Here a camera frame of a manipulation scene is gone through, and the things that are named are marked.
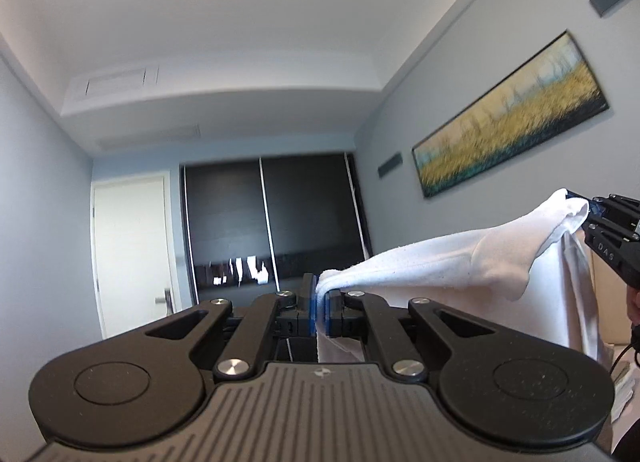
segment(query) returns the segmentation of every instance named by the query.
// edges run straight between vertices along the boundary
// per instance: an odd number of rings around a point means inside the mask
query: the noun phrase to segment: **air conditioning vent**
[[[155,84],[156,80],[158,80],[157,66],[145,66],[116,74],[91,77],[87,79],[82,96],[87,98],[139,90],[144,86]]]
[[[142,147],[164,144],[168,142],[182,142],[200,137],[200,128],[194,126],[180,126],[160,131],[148,131],[145,133],[134,133],[121,137],[105,137],[97,140],[96,143],[104,152],[120,151],[126,148]]]

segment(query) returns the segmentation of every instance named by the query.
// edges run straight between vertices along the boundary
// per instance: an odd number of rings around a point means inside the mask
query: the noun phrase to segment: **white sheet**
[[[585,200],[567,200],[566,190],[559,190],[505,225],[428,239],[322,273],[316,291],[319,361],[362,360],[357,341],[324,335],[321,304],[329,290],[359,288],[391,306],[428,297],[607,366],[589,264],[574,235],[587,213]]]

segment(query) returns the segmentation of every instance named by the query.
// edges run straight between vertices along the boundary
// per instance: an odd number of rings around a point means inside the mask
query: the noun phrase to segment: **ceiling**
[[[94,156],[353,132],[470,1],[0,0],[0,52]]]

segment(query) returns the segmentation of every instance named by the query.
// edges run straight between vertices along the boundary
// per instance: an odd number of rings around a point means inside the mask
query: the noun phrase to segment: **white door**
[[[94,266],[104,336],[167,315],[172,276],[165,216],[166,177],[94,185]]]

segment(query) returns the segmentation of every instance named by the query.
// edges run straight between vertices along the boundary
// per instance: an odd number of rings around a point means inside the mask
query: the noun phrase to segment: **sliding wardrobe door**
[[[259,161],[187,167],[184,182],[199,301],[249,306],[275,292]]]
[[[344,154],[263,158],[280,289],[364,260]]]

